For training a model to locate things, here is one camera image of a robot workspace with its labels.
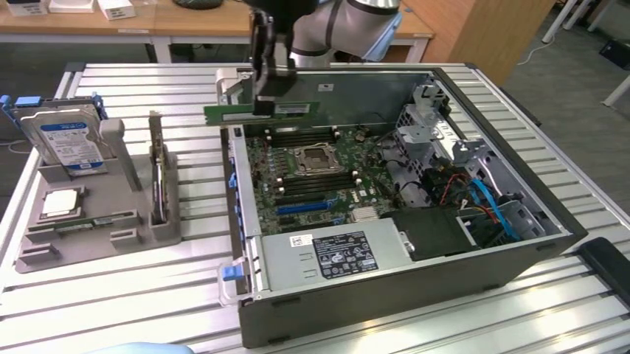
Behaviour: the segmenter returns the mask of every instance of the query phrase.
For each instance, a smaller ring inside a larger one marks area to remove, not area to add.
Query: hard drive
[[[114,155],[99,135],[99,116],[91,111],[41,111],[23,117],[21,125],[49,165],[63,165],[71,176],[107,172],[103,161]]]

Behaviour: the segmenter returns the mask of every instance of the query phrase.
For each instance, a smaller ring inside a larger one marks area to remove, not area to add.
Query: white desk leg
[[[552,37],[556,35],[556,32],[558,32],[558,28],[561,28],[562,22],[565,22],[565,19],[569,16],[569,12],[572,11],[572,8],[576,6],[576,3],[578,0],[568,0],[565,7],[562,7],[561,14],[558,17],[556,17],[556,21],[552,24],[550,29],[548,30],[548,33],[545,34],[545,37],[542,37],[542,42],[549,43],[552,41]]]
[[[596,28],[598,28],[600,22],[602,22],[604,16],[606,15],[606,12],[610,10],[613,7],[613,4],[617,2],[617,0],[609,0],[609,4],[604,7],[602,11],[598,13],[598,17],[594,18],[593,22],[590,23],[590,26],[588,28],[589,32],[593,32]]]
[[[157,58],[159,64],[171,64],[171,37],[154,37],[154,48],[157,49]]]
[[[608,105],[609,107],[614,105],[617,100],[620,99],[621,95],[630,89],[630,75],[626,77],[626,80],[624,80],[624,83],[614,89],[613,93],[608,98],[604,100],[604,105]]]
[[[405,63],[420,63],[422,60],[422,56],[425,55],[426,45],[429,44],[430,40],[428,38],[418,39],[414,42],[414,45],[410,48],[410,52],[408,53],[408,59]]]
[[[573,13],[572,18],[569,19],[568,23],[562,26],[566,30],[570,30],[578,19],[582,17],[584,13],[588,10],[589,4],[593,0],[582,0],[582,4],[578,6],[578,10]]]

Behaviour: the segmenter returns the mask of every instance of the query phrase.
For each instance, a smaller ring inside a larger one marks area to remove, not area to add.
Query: white cable
[[[19,142],[26,142],[26,140],[14,140],[13,142],[0,142],[0,146],[11,146]]]
[[[18,151],[18,150],[14,150],[14,145],[22,144],[23,142],[27,142],[27,141],[26,141],[26,140],[17,140],[17,141],[13,142],[11,144],[3,145],[3,146],[7,146],[7,148],[10,149],[10,152],[13,152],[13,153],[31,153],[31,151]]]
[[[530,62],[532,55],[534,54],[534,52],[537,52],[538,50],[541,50],[541,49],[546,48],[548,46],[550,46],[554,41],[556,41],[556,35],[552,36],[552,41],[545,46],[540,46],[538,48],[532,50],[530,54],[528,55],[528,59],[525,61],[522,61],[521,63],[518,63],[517,65],[528,64]]]

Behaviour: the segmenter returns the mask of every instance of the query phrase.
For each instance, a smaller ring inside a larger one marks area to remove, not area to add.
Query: fan
[[[179,6],[193,10],[210,10],[219,7],[223,0],[174,0]]]

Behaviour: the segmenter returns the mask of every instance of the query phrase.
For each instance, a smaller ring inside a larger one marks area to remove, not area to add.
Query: green circuit board
[[[401,203],[394,192],[394,183],[382,164],[377,136],[364,142],[356,140],[357,128],[340,130],[340,138],[332,144],[317,144],[334,149],[337,161],[345,172],[358,171],[361,183],[357,187],[328,191],[325,200],[332,203],[329,210],[278,215],[277,199],[282,198],[277,182],[281,178],[298,178],[301,175],[295,152],[299,147],[273,147],[262,138],[249,138],[250,166],[253,168],[254,194],[263,235],[295,231],[295,227],[341,225],[352,222],[350,214],[356,208],[374,207],[378,214],[398,209]],[[281,160],[286,161],[282,169]]]

